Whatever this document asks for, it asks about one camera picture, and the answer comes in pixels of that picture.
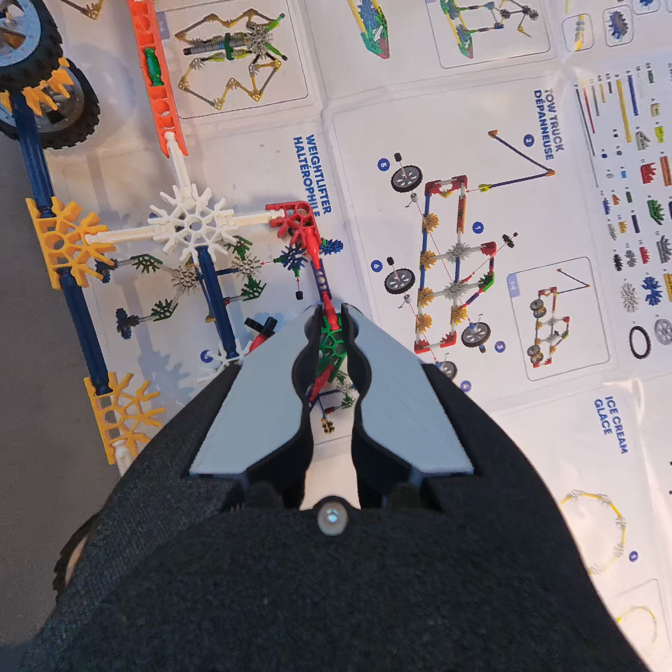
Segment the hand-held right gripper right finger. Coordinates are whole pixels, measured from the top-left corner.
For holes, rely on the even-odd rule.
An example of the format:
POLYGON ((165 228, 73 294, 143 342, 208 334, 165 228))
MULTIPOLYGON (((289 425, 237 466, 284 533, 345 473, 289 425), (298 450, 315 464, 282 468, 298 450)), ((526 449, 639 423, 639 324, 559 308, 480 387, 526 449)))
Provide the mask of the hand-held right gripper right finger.
POLYGON ((380 507, 399 484, 421 489, 430 477, 472 476, 421 360, 353 305, 343 305, 343 339, 359 394, 351 456, 360 505, 380 507))

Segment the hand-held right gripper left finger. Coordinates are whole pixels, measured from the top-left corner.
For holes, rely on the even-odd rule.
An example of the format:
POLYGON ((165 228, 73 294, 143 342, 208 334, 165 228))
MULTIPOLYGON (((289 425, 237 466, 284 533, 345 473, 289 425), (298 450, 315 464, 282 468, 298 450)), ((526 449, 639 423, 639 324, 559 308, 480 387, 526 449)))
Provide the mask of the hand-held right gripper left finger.
POLYGON ((301 506, 314 446, 307 391, 322 324, 322 306, 309 307, 245 358, 189 466, 190 484, 229 481, 247 495, 266 482, 287 507, 301 506))

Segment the colourful construction toy model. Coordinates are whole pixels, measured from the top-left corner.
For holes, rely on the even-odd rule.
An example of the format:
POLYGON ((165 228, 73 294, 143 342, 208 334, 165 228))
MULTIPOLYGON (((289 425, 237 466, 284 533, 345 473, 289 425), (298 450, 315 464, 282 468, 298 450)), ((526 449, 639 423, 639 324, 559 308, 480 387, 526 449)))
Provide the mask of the colourful construction toy model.
POLYGON ((273 319, 259 324, 247 318, 246 325, 257 335, 242 348, 227 310, 234 301, 259 298, 265 289, 257 277, 264 263, 251 255, 251 241, 240 231, 269 225, 289 242, 273 262, 282 264, 297 280, 301 267, 310 264, 323 306, 320 357, 308 389, 311 406, 321 401, 325 385, 344 381, 340 367, 345 357, 340 317, 324 272, 324 257, 339 252, 341 242, 322 237, 316 223, 318 206, 307 201, 270 204, 263 212, 245 215, 226 208, 224 199, 211 205, 211 190, 200 191, 189 176, 155 5, 152 1, 127 1, 127 5, 161 150, 172 163, 176 184, 173 195, 161 193, 167 209, 152 206, 146 225, 111 231, 97 214, 81 217, 81 206, 65 204, 55 196, 44 155, 45 148, 73 147, 87 139, 99 122, 99 100, 87 77, 64 57, 61 35, 45 2, 1 2, 1 131, 20 143, 32 191, 28 211, 46 271, 52 287, 66 299, 87 365, 85 387, 106 458, 121 475, 149 442, 145 430, 160 427, 156 416, 163 408, 149 409, 149 402, 159 395, 148 391, 149 382, 133 391, 129 388, 132 374, 119 378, 108 369, 83 289, 90 278, 108 281, 120 266, 131 264, 153 273, 163 261, 147 254, 115 260, 108 255, 118 245, 151 240, 162 244, 165 254, 180 254, 180 266, 169 268, 175 296, 158 301, 145 316, 118 309, 118 332, 128 339, 139 324, 168 319, 180 298, 200 285, 220 337, 213 352, 214 370, 204 378, 209 382, 273 333, 273 319))

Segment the white instruction sheet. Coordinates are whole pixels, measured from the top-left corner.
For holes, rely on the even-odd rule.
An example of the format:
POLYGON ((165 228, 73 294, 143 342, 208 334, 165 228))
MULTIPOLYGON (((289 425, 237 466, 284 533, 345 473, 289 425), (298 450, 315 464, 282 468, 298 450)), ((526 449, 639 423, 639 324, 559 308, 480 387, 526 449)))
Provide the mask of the white instruction sheet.
POLYGON ((305 200, 333 301, 454 374, 671 670, 671 2, 154 1, 189 156, 305 200))

